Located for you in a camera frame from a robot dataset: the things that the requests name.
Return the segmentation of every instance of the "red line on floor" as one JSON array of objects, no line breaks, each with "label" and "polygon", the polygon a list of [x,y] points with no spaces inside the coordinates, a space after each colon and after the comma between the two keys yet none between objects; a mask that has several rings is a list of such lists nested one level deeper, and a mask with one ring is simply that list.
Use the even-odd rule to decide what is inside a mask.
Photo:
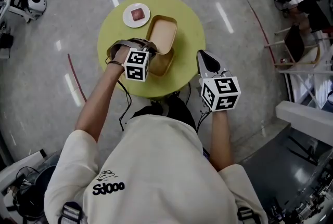
[{"label": "red line on floor", "polygon": [[[249,6],[250,6],[252,12],[254,13],[255,18],[257,19],[257,21],[258,21],[258,23],[259,23],[260,29],[261,29],[262,33],[264,34],[264,37],[265,37],[265,40],[266,40],[267,44],[269,44],[268,38],[267,38],[266,33],[265,33],[265,31],[264,31],[264,29],[263,29],[263,27],[262,27],[262,25],[261,25],[261,22],[260,22],[260,20],[259,20],[259,18],[258,18],[257,13],[256,13],[255,10],[252,8],[252,6],[251,6],[251,4],[249,3],[249,1],[247,1],[247,2],[248,2],[248,4],[249,4]],[[274,56],[273,56],[272,49],[271,49],[271,47],[268,47],[268,49],[270,50],[270,53],[271,53],[271,56],[272,56],[272,60],[273,60],[274,66],[275,66],[275,63],[276,63],[276,62],[275,62],[275,59],[274,59]]]},{"label": "red line on floor", "polygon": [[81,88],[81,85],[79,83],[78,77],[76,76],[76,73],[75,73],[75,70],[74,70],[74,67],[73,67],[73,63],[72,63],[72,60],[71,60],[71,56],[69,54],[67,54],[67,57],[68,57],[69,64],[71,65],[71,69],[72,69],[75,81],[78,84],[79,90],[81,92],[81,95],[82,95],[84,101],[87,102],[87,99],[85,98],[85,95],[84,95],[84,93],[82,91],[82,88]]}]

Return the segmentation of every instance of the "slice of meat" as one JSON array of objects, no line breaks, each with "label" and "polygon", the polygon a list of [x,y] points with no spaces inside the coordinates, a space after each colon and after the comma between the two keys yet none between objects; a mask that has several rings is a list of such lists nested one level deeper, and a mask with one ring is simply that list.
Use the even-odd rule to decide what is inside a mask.
[{"label": "slice of meat", "polygon": [[133,17],[134,21],[143,19],[145,17],[145,13],[141,8],[132,10],[131,14],[132,14],[132,17]]}]

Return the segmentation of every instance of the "white box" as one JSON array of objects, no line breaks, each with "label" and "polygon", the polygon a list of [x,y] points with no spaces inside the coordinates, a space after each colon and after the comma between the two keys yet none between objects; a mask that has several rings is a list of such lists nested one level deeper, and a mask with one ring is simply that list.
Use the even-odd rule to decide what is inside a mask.
[{"label": "white box", "polygon": [[124,65],[126,79],[144,82],[148,76],[149,52],[131,48]]},{"label": "white box", "polygon": [[234,109],[240,93],[237,77],[202,79],[201,96],[212,111]]}]

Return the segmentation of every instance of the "plate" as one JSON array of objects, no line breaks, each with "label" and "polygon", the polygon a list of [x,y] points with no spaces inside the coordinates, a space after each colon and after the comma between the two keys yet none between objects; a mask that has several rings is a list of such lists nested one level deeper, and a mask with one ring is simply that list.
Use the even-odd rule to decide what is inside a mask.
[{"label": "plate", "polygon": [[[143,19],[134,21],[131,11],[141,8],[144,11],[145,17]],[[144,26],[150,18],[150,10],[147,5],[142,3],[134,3],[129,5],[123,12],[123,21],[124,23],[131,28],[138,28]]]}]

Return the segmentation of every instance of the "round green table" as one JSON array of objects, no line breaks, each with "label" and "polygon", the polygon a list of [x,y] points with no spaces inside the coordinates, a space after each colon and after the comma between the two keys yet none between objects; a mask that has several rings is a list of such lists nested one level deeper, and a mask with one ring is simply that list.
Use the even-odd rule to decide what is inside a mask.
[{"label": "round green table", "polygon": [[[125,8],[133,3],[144,3],[150,9],[149,21],[140,28],[130,28],[122,19]],[[148,73],[145,82],[127,80],[124,74],[120,78],[130,94],[147,98],[161,97],[177,91],[197,73],[197,51],[205,49],[206,42],[200,20],[192,9],[180,0],[125,0],[104,20],[97,42],[98,60],[105,70],[110,46],[120,39],[145,38],[155,15],[172,17],[178,24],[172,45],[174,58],[168,71],[162,77]]]}]

